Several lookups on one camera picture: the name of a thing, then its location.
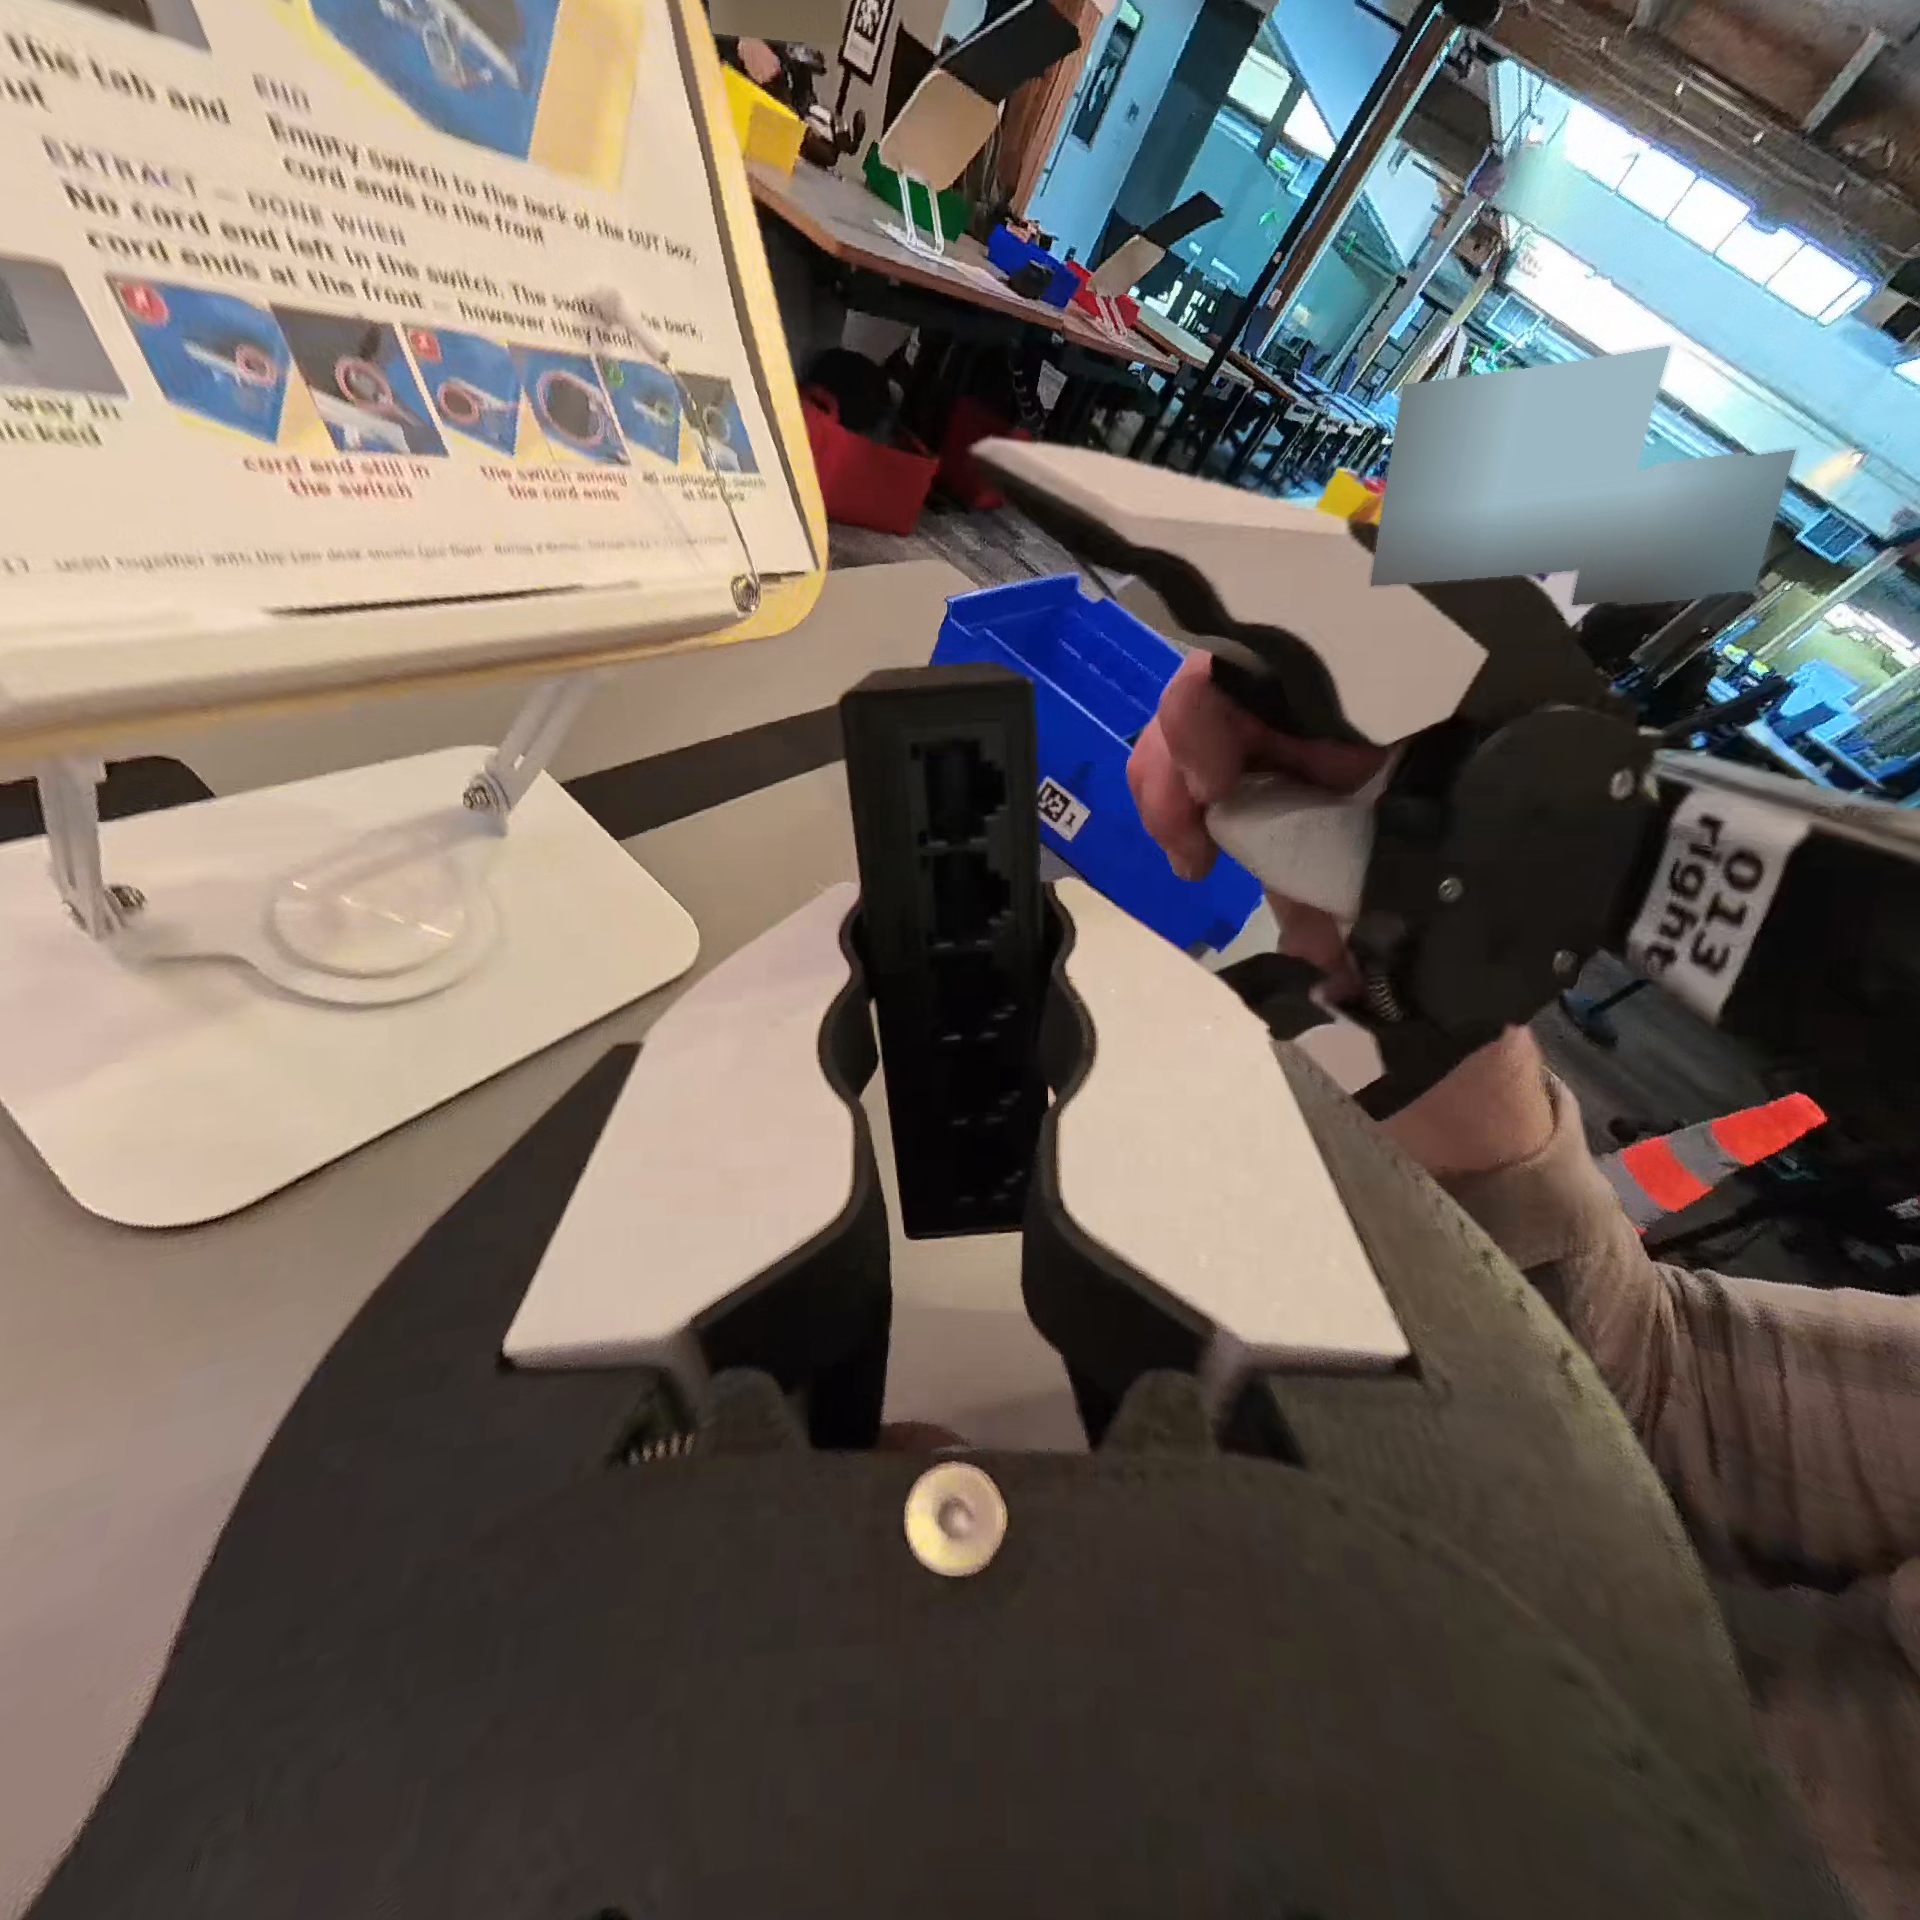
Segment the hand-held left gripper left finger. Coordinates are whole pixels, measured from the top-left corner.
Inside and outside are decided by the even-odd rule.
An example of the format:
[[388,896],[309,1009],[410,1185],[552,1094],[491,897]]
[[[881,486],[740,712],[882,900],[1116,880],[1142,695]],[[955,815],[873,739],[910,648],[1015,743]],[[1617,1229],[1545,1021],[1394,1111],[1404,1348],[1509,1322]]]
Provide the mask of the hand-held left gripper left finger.
[[754,1370],[813,1446],[876,1444],[893,1292],[858,903],[823,889],[646,1034],[504,1333],[516,1370],[637,1365],[685,1403]]

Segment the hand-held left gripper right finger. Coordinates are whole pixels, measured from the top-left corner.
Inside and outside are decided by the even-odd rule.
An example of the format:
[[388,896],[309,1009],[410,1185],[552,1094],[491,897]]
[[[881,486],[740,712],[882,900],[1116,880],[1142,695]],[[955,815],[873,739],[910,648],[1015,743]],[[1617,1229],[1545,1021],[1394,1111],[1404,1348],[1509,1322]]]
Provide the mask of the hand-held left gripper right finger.
[[1083,880],[1049,907],[1022,1306],[1085,1442],[1154,1374],[1185,1379],[1212,1429],[1272,1379],[1409,1379],[1411,1340],[1266,1021]]

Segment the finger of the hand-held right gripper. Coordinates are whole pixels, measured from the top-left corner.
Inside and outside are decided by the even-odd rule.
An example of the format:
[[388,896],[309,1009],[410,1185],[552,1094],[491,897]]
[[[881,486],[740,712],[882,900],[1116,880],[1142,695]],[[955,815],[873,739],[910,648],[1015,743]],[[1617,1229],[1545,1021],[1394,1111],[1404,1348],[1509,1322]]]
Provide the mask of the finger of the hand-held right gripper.
[[1295,739],[1396,747],[1449,721],[1489,650],[1311,507],[1116,456],[992,440],[996,486],[1074,557],[1136,576],[1229,665],[1229,697]]

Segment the blue plastic bin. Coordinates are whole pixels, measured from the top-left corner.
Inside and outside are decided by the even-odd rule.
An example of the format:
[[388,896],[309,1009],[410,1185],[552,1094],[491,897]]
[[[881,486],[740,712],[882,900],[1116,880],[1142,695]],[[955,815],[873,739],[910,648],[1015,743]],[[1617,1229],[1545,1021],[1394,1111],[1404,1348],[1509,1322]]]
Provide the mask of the blue plastic bin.
[[991,664],[1033,688],[1042,846],[1121,912],[1189,953],[1237,943],[1260,882],[1218,853],[1180,878],[1138,823],[1125,764],[1180,650],[1059,572],[947,601],[930,664]]

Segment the black network switch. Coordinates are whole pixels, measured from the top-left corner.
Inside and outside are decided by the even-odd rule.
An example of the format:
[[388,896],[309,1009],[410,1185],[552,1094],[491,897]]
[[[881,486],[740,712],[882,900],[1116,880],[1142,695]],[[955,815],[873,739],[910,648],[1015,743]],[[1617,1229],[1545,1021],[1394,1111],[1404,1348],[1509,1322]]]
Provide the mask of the black network switch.
[[896,669],[837,719],[903,1229],[1013,1232],[1043,1115],[1033,688],[992,664]]

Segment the person's right hand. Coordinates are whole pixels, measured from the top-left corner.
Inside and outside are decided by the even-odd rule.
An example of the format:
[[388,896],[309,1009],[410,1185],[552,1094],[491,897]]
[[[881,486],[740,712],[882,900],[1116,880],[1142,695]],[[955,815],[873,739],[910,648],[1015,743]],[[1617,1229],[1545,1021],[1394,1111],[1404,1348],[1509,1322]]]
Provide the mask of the person's right hand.
[[1353,999],[1346,931],[1372,821],[1359,802],[1389,752],[1275,732],[1216,686],[1216,665],[1188,650],[1142,730],[1125,766],[1138,821],[1179,875],[1207,875],[1221,851],[1258,875],[1281,952],[1318,969],[1334,999]]

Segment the red bag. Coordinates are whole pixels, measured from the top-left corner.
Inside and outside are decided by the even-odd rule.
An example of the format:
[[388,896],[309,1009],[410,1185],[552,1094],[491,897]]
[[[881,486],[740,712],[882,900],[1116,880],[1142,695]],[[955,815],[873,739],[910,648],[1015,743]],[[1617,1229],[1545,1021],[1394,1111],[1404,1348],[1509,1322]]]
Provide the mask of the red bag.
[[805,435],[830,521],[910,536],[940,476],[940,456],[907,433],[903,444],[844,424],[835,398],[800,392]]
[[980,466],[975,447],[992,440],[1030,442],[1033,437],[1029,427],[992,404],[975,396],[955,398],[940,442],[940,493],[968,513],[997,512],[1007,505],[1007,496],[996,486],[992,476]]

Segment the black floor pole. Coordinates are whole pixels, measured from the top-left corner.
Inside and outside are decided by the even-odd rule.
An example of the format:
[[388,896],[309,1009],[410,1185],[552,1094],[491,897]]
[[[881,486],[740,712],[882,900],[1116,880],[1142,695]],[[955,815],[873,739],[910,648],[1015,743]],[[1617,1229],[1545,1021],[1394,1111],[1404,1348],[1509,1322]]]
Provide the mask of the black floor pole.
[[1449,2],[1307,2],[1279,5],[1275,16],[1288,66],[1334,144],[1252,280],[1242,330],[1253,314],[1292,310],[1455,35],[1493,18],[1480,5]]

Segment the small blue bin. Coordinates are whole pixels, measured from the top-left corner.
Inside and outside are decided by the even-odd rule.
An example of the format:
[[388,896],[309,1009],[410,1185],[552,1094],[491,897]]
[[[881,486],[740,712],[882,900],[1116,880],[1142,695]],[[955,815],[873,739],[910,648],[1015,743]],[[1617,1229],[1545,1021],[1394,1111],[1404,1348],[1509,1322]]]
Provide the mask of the small blue bin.
[[991,227],[987,258],[1015,296],[1056,312],[1069,308],[1080,285],[1076,272],[1023,227]]

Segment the white mounting plate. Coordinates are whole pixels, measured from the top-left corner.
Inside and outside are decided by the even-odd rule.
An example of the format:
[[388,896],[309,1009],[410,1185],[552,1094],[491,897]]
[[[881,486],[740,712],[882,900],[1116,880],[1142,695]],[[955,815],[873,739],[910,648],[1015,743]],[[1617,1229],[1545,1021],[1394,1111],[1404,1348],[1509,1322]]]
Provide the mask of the white mounting plate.
[[3,846],[3,1111],[79,1208],[239,1212],[688,973],[684,905],[545,774],[461,809],[476,761],[111,823],[141,912],[106,941],[43,837]]

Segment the small green bin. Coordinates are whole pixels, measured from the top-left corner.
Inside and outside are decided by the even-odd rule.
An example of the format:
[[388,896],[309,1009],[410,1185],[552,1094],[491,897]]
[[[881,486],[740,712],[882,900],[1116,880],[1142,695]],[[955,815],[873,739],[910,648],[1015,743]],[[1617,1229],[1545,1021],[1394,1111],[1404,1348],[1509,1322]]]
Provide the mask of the small green bin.
[[867,191],[896,217],[893,227],[904,244],[942,253],[957,241],[971,224],[971,202],[955,189],[932,189],[927,179],[903,172],[869,142],[862,154]]

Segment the wooden work table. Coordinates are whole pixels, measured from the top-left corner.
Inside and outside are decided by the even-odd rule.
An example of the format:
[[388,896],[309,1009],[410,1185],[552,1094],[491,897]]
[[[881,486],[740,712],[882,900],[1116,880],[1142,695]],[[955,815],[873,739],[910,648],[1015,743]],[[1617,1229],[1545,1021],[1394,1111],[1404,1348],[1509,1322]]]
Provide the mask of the wooden work table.
[[910,287],[948,308],[991,314],[996,321],[1036,326],[1069,345],[1125,367],[1169,373],[1180,366],[1176,354],[1135,328],[1113,331],[1076,308],[1050,308],[1018,296],[965,234],[942,253],[928,241],[909,238],[904,227],[885,217],[887,207],[873,194],[835,172],[808,162],[799,162],[793,172],[747,162],[747,181],[761,211],[775,215],[844,272],[890,289]]

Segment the small yellow bin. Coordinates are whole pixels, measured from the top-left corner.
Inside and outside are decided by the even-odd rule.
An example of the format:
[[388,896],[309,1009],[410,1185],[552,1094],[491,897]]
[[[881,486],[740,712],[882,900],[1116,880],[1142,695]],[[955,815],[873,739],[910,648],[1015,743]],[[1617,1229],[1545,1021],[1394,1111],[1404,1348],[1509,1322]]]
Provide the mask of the small yellow bin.
[[802,119],[732,64],[721,66],[721,79],[740,154],[790,176],[802,149]]

